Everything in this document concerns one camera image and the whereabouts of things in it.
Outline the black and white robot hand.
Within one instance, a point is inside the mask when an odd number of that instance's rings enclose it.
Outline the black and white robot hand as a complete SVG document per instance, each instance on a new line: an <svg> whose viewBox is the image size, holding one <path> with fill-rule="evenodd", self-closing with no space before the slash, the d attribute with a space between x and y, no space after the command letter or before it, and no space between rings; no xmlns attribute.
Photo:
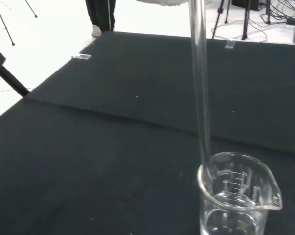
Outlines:
<svg viewBox="0 0 295 235"><path fill-rule="evenodd" d="M160 5L160 6L180 6L189 2L189 0L136 0L138 2Z"/></svg>

